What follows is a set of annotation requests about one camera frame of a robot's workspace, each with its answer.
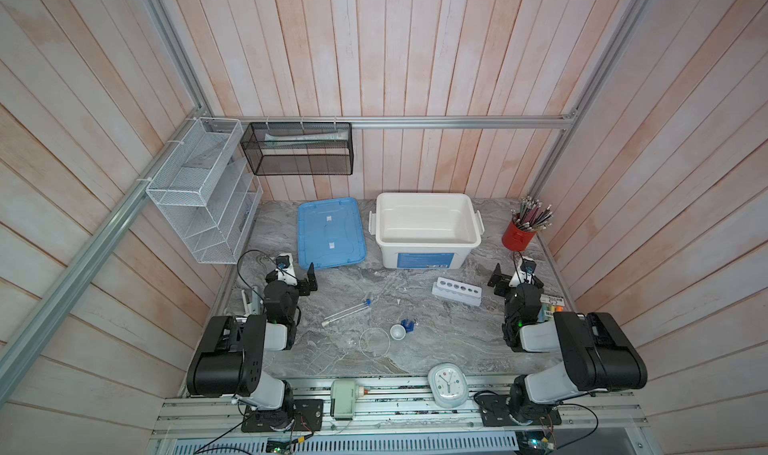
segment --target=marble table surface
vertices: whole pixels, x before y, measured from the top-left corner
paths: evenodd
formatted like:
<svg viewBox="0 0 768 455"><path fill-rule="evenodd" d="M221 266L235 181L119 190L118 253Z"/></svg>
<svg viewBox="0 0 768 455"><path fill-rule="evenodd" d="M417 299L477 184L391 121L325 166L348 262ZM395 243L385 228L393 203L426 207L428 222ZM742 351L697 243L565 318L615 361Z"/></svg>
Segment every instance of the marble table surface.
<svg viewBox="0 0 768 455"><path fill-rule="evenodd" d="M482 214L485 234L458 270L392 270L382 265L376 239L368 233L375 200L358 201L366 236L366 259L357 265L316 270L319 290L300 299L301 323L289 351L265 352L264 369L274 377L355 377L370 375L426 375L430 368L451 362L466 374L534 373L560 362L560 354L515 353L504 344L504 300L487 287L496 263L512 274L512 253L502 245L502 234L517 202L505 199L473 200ZM247 249L259 249L274 257L290 251L297 261L297 213L299 202L264 202L256 213ZM536 276L544 293L561 295L554 271L534 238L524 255L533 258ZM240 273L260 290L264 275L274 264L259 252L243 259ZM299 278L305 272L296 265ZM482 304L472 307L432 295L437 277L463 281L483 288ZM227 306L230 315L243 315L238 279ZM346 307L372 301L370 310L322 327L322 319ZM405 339L389 339L389 351L370 358L360 351L361 334L370 327L389 328L410 318L414 331Z"/></svg>

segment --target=white plastic storage box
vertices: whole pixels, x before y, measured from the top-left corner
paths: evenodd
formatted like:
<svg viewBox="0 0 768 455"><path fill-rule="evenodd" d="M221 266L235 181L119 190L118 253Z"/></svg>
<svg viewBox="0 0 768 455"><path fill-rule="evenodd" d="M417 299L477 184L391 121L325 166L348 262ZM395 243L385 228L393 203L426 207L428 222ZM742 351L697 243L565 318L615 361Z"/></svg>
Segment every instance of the white plastic storage box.
<svg viewBox="0 0 768 455"><path fill-rule="evenodd" d="M485 231L463 193L382 193L368 230L386 268L459 268Z"/></svg>

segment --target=clock face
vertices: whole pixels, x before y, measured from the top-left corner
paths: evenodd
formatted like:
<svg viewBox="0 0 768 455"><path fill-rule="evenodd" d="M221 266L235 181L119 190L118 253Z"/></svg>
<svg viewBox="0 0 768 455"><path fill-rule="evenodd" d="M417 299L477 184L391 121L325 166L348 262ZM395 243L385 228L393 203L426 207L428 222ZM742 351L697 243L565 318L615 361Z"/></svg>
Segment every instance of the clock face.
<svg viewBox="0 0 768 455"><path fill-rule="evenodd" d="M453 368L444 367L433 376L437 395L446 400L456 400L464 396L466 385L461 375Z"/></svg>

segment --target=white wire mesh organizer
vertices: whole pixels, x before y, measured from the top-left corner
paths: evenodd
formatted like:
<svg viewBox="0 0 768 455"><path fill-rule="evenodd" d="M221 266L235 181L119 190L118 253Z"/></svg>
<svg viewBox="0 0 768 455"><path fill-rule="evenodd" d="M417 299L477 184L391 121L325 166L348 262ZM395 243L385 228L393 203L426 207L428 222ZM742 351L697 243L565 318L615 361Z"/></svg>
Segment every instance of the white wire mesh organizer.
<svg viewBox="0 0 768 455"><path fill-rule="evenodd" d="M239 120L198 119L150 182L149 197L158 205L205 206L242 136Z"/></svg>
<svg viewBox="0 0 768 455"><path fill-rule="evenodd" d="M160 168L166 172L158 172L158 184L152 185L155 177L147 189L200 263L237 262L264 193L260 182L249 192L254 174L247 169L247 159L227 163L238 131L242 134L238 120L198 120ZM185 149L187 140L191 148ZM201 166L208 167L206 172Z"/></svg>

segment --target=vent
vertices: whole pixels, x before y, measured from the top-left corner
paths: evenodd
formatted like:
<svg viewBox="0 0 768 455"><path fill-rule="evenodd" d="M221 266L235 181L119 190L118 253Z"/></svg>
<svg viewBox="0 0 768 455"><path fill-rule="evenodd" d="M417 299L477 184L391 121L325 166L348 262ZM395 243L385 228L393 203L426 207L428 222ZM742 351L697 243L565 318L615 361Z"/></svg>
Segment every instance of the vent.
<svg viewBox="0 0 768 455"><path fill-rule="evenodd" d="M228 450L236 447L253 453L266 453L267 438L277 437L233 437L216 442L211 447L221 446L220 450L206 453L242 453ZM208 440L179 440L173 451L174 455L192 455L195 450L208 443ZM304 443L293 446L294 453L417 453L429 455L437 453L509 453L518 450L518 441L514 432L484 433L414 433L383 435L315 435Z"/></svg>

